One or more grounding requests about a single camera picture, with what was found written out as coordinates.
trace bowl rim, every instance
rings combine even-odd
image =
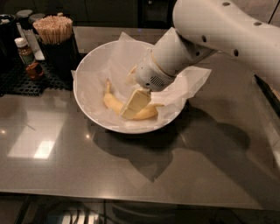
[[[147,42],[144,42],[144,41],[141,41],[141,40],[135,40],[136,42],[139,42],[139,43],[143,43],[147,46],[153,46],[153,44],[150,44],[150,43],[147,43]],[[99,48],[103,48],[104,46],[108,46],[108,45],[113,45],[115,44],[116,42],[118,42],[118,40],[114,40],[114,41],[110,41],[106,44],[103,44],[103,45],[99,45],[97,46],[95,49],[93,49],[92,51],[90,51],[88,54],[90,54],[91,52],[94,52],[94,51],[97,51]],[[78,96],[77,96],[77,93],[75,91],[75,89],[77,88],[76,87],[76,79],[77,79],[77,75],[78,75],[78,71],[79,71],[79,68],[80,68],[80,65],[83,64],[84,60],[86,59],[86,57],[88,56],[88,54],[82,59],[82,61],[80,62],[80,64],[77,66],[77,69],[76,69],[76,73],[74,74],[73,76],[73,95],[74,95],[74,98],[75,100],[77,101],[77,104],[79,106],[79,108],[81,109],[81,111],[87,116],[87,118],[89,118],[92,122],[100,125],[101,127],[103,127],[104,129],[106,130],[112,130],[114,132],[118,132],[118,133],[123,133],[123,134],[144,134],[144,133],[149,133],[149,132],[152,132],[154,130],[159,130],[161,128],[163,128],[164,126],[166,126],[167,124],[171,123],[181,112],[181,110],[179,111],[179,113],[176,113],[176,115],[171,118],[171,119],[166,119],[166,122],[164,122],[163,124],[161,125],[157,125],[157,126],[150,126],[150,128],[147,128],[147,129],[140,129],[140,130],[137,130],[137,129],[127,129],[127,132],[124,131],[124,130],[121,130],[121,129],[118,129],[118,128],[114,128],[115,126],[106,126],[98,121],[96,121],[94,118],[90,117],[90,115],[88,115],[88,113],[85,111],[85,109],[81,106],[81,103],[79,102],[79,99],[78,99]],[[184,101],[184,104],[186,104],[187,102],[187,99],[182,99],[182,101]]]

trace white bowl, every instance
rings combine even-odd
[[[102,97],[105,89],[105,80],[108,76],[112,79],[112,83],[115,85],[115,87],[113,86],[115,95],[125,101],[128,93],[124,93],[125,91],[119,92],[117,90],[118,86],[124,83],[128,71],[143,57],[144,51],[147,51],[152,45],[141,41],[128,41],[123,46],[125,53],[117,55],[118,57],[114,55],[115,60],[112,63],[111,59],[114,58],[112,56],[113,51],[116,49],[117,44],[118,41],[114,41],[95,48],[77,67],[73,77],[73,93],[80,109],[93,122],[105,129],[120,133],[139,134],[164,127],[178,116],[185,106],[187,98],[192,97],[197,90],[193,91],[192,87],[188,86],[184,70],[163,92],[152,93],[152,100],[154,102],[165,105],[162,108],[158,108],[157,117],[143,121],[122,119],[103,104]],[[200,81],[200,77],[196,73],[193,76],[191,73],[191,77]]]

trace black container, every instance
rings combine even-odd
[[[24,30],[30,30],[32,25],[29,23],[29,16],[32,15],[32,10],[20,10],[17,12],[17,21]]]
[[[0,23],[0,71],[12,66],[12,58],[18,55],[18,49],[14,39],[19,37],[14,15],[2,14],[0,21],[8,19],[8,23]]]
[[[33,32],[35,34],[38,34],[38,32],[36,31],[36,29],[34,28],[33,24],[40,20],[41,18],[44,18],[46,15],[44,13],[37,13],[37,14],[33,14],[31,16],[29,16],[28,18],[28,21],[29,21],[29,24],[31,25],[32,29],[33,29]]]
[[[47,63],[51,64],[63,81],[72,81],[71,70],[76,70],[81,61],[74,34],[67,41],[57,45],[41,44]]]

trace gray countertop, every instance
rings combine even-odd
[[[141,135],[91,122],[73,92],[1,97],[0,192],[280,210],[276,113],[227,55],[198,66],[212,69],[205,86]]]

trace label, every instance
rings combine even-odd
[[[19,56],[26,65],[30,65],[35,60],[34,54],[32,53],[28,55],[19,55]]]

